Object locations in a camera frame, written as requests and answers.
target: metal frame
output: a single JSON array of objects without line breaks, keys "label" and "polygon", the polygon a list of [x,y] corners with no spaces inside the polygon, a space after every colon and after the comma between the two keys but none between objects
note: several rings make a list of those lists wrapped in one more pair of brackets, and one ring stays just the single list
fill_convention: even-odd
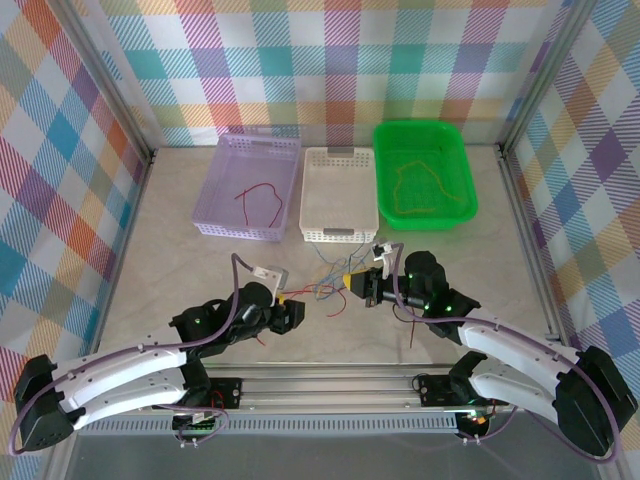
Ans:
[{"label": "metal frame", "polygon": [[[272,418],[274,414],[287,417],[323,415],[325,419],[343,415],[356,419],[358,414],[375,414],[380,419],[388,419],[388,429],[392,433],[404,431],[397,422],[410,419],[449,418],[453,412],[476,411],[478,408],[423,408],[420,397],[411,388],[411,379],[420,373],[446,374],[451,365],[371,365],[371,364],[258,364],[258,365],[217,365],[207,363],[209,375],[215,377],[241,377],[243,397],[240,409],[230,411],[240,415],[237,420],[254,417]],[[100,420],[72,435],[45,454],[39,480],[59,480],[65,478],[75,442],[79,435],[101,435],[105,432],[136,435],[166,434],[166,420],[172,415],[167,412],[145,410]],[[243,427],[245,433],[252,424]],[[262,428],[263,424],[255,423]],[[363,425],[361,433],[366,433]],[[431,433],[452,431],[450,425],[443,424]]]},{"label": "metal frame", "polygon": [[64,0],[48,0],[49,6],[64,27],[71,43],[78,50],[78,54],[91,77],[96,82],[116,120],[127,133],[138,155],[147,161],[151,160],[153,148],[147,142],[136,120],[126,106],[118,87],[113,81],[100,53],[96,50],[91,37],[87,33],[82,21],[73,7]]},{"label": "metal frame", "polygon": [[496,151],[499,159],[498,167],[500,168],[500,175],[502,176],[502,181],[509,199],[509,205],[511,206],[511,211],[518,228],[520,246],[522,247],[524,258],[527,261],[527,270],[529,271],[531,281],[540,299],[547,325],[550,332],[557,335],[558,340],[560,340],[563,345],[569,345],[569,336],[560,321],[560,312],[553,296],[551,284],[544,270],[542,258],[536,245],[535,235],[531,224],[527,220],[522,200],[518,194],[513,168],[504,157],[504,153],[500,152],[499,148],[496,148]]},{"label": "metal frame", "polygon": [[542,102],[547,90],[549,90],[553,80],[560,71],[562,64],[569,54],[569,50],[571,50],[582,27],[589,19],[596,3],[598,3],[598,0],[576,0],[573,3],[567,19],[560,27],[558,37],[553,42],[553,45],[551,45],[547,58],[531,86],[531,90],[524,99],[511,129],[507,132],[502,145],[505,152],[510,153],[524,135],[536,110],[538,110],[540,106],[540,102]]}]

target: plaid wallpaper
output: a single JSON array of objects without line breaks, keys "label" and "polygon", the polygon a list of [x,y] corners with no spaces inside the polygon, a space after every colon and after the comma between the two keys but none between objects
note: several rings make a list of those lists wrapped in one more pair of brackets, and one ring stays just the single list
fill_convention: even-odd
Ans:
[{"label": "plaid wallpaper", "polygon": [[[564,326],[640,398],[640,0],[601,0],[516,148]],[[640,476],[640,417],[623,432]]]},{"label": "plaid wallpaper", "polygon": [[143,162],[45,0],[0,0],[0,478],[31,356],[87,352]]},{"label": "plaid wallpaper", "polygon": [[147,134],[370,144],[440,118],[494,143],[570,0],[74,0]]}]

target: colorful wire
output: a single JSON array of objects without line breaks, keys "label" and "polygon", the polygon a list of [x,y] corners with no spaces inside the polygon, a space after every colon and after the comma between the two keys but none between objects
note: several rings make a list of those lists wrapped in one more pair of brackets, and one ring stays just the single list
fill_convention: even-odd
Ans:
[{"label": "colorful wire", "polygon": [[291,297],[289,297],[289,299],[295,298],[298,295],[303,295],[305,293],[313,293],[315,294],[315,289],[314,287],[320,287],[322,289],[326,289],[329,288],[331,289],[331,291],[333,293],[337,293],[338,295],[340,295],[342,297],[342,308],[340,310],[338,310],[336,313],[331,313],[329,315],[327,315],[327,317],[332,318],[332,317],[337,317],[338,315],[340,315],[342,312],[344,312],[344,310],[347,308],[347,297],[344,296],[344,294],[342,293],[342,290],[344,290],[346,287],[342,287],[342,288],[335,288],[333,285],[318,285],[315,283],[311,283],[309,285],[306,285],[304,288],[302,288],[301,290],[292,290],[289,292],[282,292],[283,295],[291,295]]},{"label": "colorful wire", "polygon": [[[321,292],[319,292],[318,287],[314,288],[314,294],[315,294],[316,300],[326,300],[327,298],[334,295],[338,287],[342,288],[344,286],[344,283],[342,282],[342,276],[345,273],[351,273],[357,270],[360,266],[364,266],[365,260],[370,252],[367,251],[364,255],[359,257],[357,256],[357,253],[362,249],[362,247],[364,246],[364,243],[365,242],[363,241],[358,246],[358,248],[353,253],[351,253],[348,257],[341,257],[333,262],[327,260],[324,257],[324,255],[322,255],[322,253],[320,252],[320,250],[318,249],[315,243],[311,243],[311,245],[315,249],[320,259],[327,265],[331,266],[329,273],[325,277],[320,279],[317,285],[331,285],[333,287],[333,290],[331,290],[327,294],[322,294]],[[355,265],[352,265],[351,262],[354,259],[358,260],[358,262]]]}]

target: red wire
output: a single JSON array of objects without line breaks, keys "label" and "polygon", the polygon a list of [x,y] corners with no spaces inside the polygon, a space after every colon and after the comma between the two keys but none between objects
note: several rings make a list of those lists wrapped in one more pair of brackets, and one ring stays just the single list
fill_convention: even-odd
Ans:
[{"label": "red wire", "polygon": [[291,299],[291,298],[297,297],[298,295],[302,295],[303,293],[315,293],[312,290],[313,287],[330,288],[331,290],[337,292],[342,297],[342,300],[344,302],[344,304],[342,305],[342,308],[336,313],[327,315],[327,317],[337,317],[342,312],[344,312],[345,308],[347,308],[347,297],[345,297],[344,294],[342,293],[342,290],[344,290],[346,287],[335,288],[333,285],[317,285],[315,283],[312,283],[312,284],[306,285],[302,290],[292,290],[290,292],[282,292],[282,293],[283,295],[291,295],[291,297],[289,297],[289,299]]},{"label": "red wire", "polygon": [[[221,407],[221,408],[222,408],[222,409],[224,409],[224,397],[222,396],[222,394],[221,394],[218,390],[214,390],[214,391],[213,391],[213,394],[214,394],[214,395],[218,395],[218,396],[220,397],[220,404],[222,405],[222,407]],[[215,401],[214,401],[213,399],[211,399],[211,406],[212,406],[213,408],[217,408],[217,407],[215,406]]]},{"label": "red wire", "polygon": [[240,195],[237,195],[236,197],[234,197],[234,200],[237,200],[238,198],[242,197],[242,211],[244,212],[245,224],[248,227],[249,226],[249,216],[247,215],[246,196],[247,196],[247,193],[249,193],[254,188],[258,188],[258,187],[271,187],[271,189],[273,190],[273,194],[276,196],[276,198],[280,202],[280,207],[278,207],[278,211],[276,212],[276,216],[273,217],[273,220],[271,220],[271,223],[269,224],[269,228],[271,228],[273,226],[273,224],[276,223],[278,215],[280,215],[280,211],[282,210],[282,207],[284,206],[284,202],[282,201],[282,199],[278,195],[278,192],[276,192],[276,187],[274,187],[271,183],[268,183],[268,182],[258,183],[257,185],[254,185],[253,187],[251,187],[249,190],[245,190]]}]

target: purple cable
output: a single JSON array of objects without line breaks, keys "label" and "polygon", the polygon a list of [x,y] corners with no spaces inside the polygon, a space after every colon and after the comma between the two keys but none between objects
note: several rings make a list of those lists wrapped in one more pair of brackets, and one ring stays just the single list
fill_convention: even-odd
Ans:
[{"label": "purple cable", "polygon": [[[173,410],[176,412],[213,412],[214,414],[218,414],[224,416],[225,418],[225,422],[220,425],[218,428],[216,428],[213,432],[209,433],[208,435],[205,435],[204,437],[201,437],[200,439],[196,440],[194,442],[194,446],[200,445],[202,443],[205,443],[209,440],[211,440],[213,437],[215,437],[216,435],[218,435],[220,433],[221,430],[224,430],[225,428],[227,428],[229,426],[229,423],[231,423],[231,418],[229,417],[229,413],[222,409],[222,408],[215,408],[215,407],[184,407],[182,405],[156,405],[157,407],[160,408],[165,408],[167,410]],[[180,440],[181,442],[184,442],[184,438],[182,437],[182,431],[183,431],[183,427],[180,427],[180,429],[178,430],[178,440]]]},{"label": "purple cable", "polygon": [[618,428],[618,424],[616,422],[616,417],[613,414],[613,411],[611,410],[611,407],[609,406],[609,403],[607,402],[607,399],[604,397],[603,393],[600,391],[600,389],[598,388],[598,386],[595,384],[595,382],[593,380],[591,380],[591,378],[584,372],[584,370],[582,370],[580,367],[578,367],[575,363],[573,363],[571,360],[569,360],[567,357],[559,354],[558,352],[556,352],[554,349],[549,348],[546,344],[539,342],[537,340],[534,340],[532,338],[529,338],[526,335],[523,335],[522,333],[518,332],[517,330],[514,330],[512,328],[509,328],[506,325],[499,325],[496,322],[493,322],[491,320],[483,320],[480,318],[472,318],[472,317],[443,317],[443,318],[423,318],[423,317],[418,317],[417,315],[414,315],[413,313],[411,313],[409,311],[409,309],[407,308],[407,306],[404,304],[404,302],[402,301],[402,296],[400,295],[400,288],[398,285],[398,271],[400,269],[400,259],[402,258],[402,251],[404,250],[404,243],[394,243],[392,245],[393,248],[397,248],[398,249],[398,253],[396,254],[396,259],[393,265],[393,292],[396,296],[396,303],[398,304],[398,306],[404,310],[408,315],[411,316],[411,318],[413,318],[416,322],[420,322],[420,323],[445,323],[445,322],[451,322],[451,321],[459,321],[459,322],[465,322],[465,323],[472,323],[472,324],[476,324],[476,325],[482,325],[485,327],[490,327],[490,328],[499,328],[500,330],[509,333],[510,335],[516,337],[517,339],[523,341],[524,343],[527,343],[539,350],[542,350],[543,352],[548,353],[549,355],[553,355],[555,356],[558,361],[560,361],[563,365],[571,368],[573,371],[575,371],[584,381],[585,383],[589,386],[589,388],[593,391],[594,395],[596,396],[596,398],[598,399],[598,401],[600,402],[600,404],[602,405],[602,408],[605,411],[605,414],[607,415],[607,420],[609,420],[609,424],[611,426],[611,431],[613,433],[613,449],[611,454],[607,457],[607,458],[596,458],[593,457],[585,452],[583,452],[582,450],[577,449],[572,443],[570,443],[566,438],[560,436],[560,435],[555,435],[557,438],[559,438],[560,440],[562,440],[563,443],[565,443],[568,447],[570,447],[575,453],[577,453],[580,457],[584,458],[585,460],[588,460],[592,463],[595,463],[597,465],[604,465],[607,463],[611,463],[616,461],[616,459],[618,458],[618,456],[620,455],[620,450],[621,450],[621,441],[620,441],[620,429]]},{"label": "purple cable", "polygon": [[52,388],[56,388],[61,383],[64,383],[67,380],[69,380],[70,377],[71,378],[75,377],[78,373],[80,373],[81,370],[86,371],[91,367],[95,367],[96,365],[101,365],[105,362],[108,362],[109,360],[121,357],[123,355],[127,355],[129,353],[135,353],[135,352],[142,353],[145,351],[162,350],[167,348],[199,347],[200,345],[204,345],[206,343],[214,341],[216,338],[220,337],[224,332],[226,332],[226,330],[229,328],[231,323],[233,323],[233,318],[236,314],[236,310],[238,309],[240,287],[238,285],[238,266],[236,265],[236,263],[239,263],[250,272],[253,271],[253,267],[249,266],[249,264],[247,264],[244,260],[242,260],[237,254],[235,253],[231,254],[231,269],[233,271],[233,299],[231,301],[231,311],[229,312],[229,317],[227,318],[227,320],[224,322],[224,324],[222,325],[222,327],[220,327],[218,331],[209,335],[208,337],[202,338],[200,340],[195,340],[193,342],[168,343],[165,345],[143,345],[142,350],[140,350],[138,346],[125,348],[117,352],[109,353],[104,357],[97,358],[89,363],[85,363],[76,369],[69,370],[67,375],[62,376],[54,380],[50,384],[42,387],[42,389],[40,389],[38,393],[36,393],[33,397],[31,397],[31,399],[24,405],[24,407],[22,407],[22,410],[20,410],[20,413],[18,413],[18,417],[16,418],[16,421],[13,422],[13,426],[11,427],[11,431],[9,433],[9,455],[17,457],[18,455],[22,455],[25,452],[24,448],[16,449],[16,438],[18,437],[18,430],[20,429],[20,424],[24,421],[25,417],[27,416],[27,413],[29,413],[29,411],[33,408],[33,406],[38,401],[38,399],[42,397],[45,393],[47,393],[49,390],[51,390]]}]

